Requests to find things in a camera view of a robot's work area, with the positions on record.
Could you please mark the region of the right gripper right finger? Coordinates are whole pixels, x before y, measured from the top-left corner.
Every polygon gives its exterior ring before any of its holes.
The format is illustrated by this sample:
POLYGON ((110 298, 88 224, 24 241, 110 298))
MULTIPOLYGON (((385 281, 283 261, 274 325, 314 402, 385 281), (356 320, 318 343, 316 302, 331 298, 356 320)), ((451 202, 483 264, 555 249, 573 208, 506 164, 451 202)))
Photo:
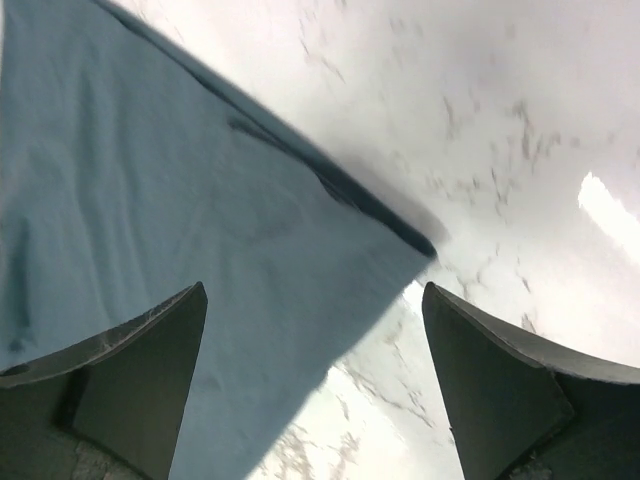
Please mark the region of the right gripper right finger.
POLYGON ((428 283, 422 314, 467 479, 636 479, 639 371, 428 283))

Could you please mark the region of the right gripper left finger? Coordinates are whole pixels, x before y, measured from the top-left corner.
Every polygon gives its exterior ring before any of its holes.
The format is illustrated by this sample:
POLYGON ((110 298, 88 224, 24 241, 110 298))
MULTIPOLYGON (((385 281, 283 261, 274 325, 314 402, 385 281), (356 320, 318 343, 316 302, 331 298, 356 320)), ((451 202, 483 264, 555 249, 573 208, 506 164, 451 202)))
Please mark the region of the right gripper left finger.
POLYGON ((169 476, 208 300, 196 283, 148 312, 1 373, 1 476, 70 479, 86 444, 169 476))

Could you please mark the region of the blue-grey t-shirt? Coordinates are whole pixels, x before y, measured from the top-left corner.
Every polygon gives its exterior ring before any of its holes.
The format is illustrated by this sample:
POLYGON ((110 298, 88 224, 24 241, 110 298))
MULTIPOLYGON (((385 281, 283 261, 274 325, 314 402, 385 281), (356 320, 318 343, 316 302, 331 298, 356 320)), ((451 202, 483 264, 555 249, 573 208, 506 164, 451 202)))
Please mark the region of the blue-grey t-shirt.
POLYGON ((434 247, 125 12, 7 1, 2 14, 2 366, 201 283, 171 475, 245 477, 434 247))

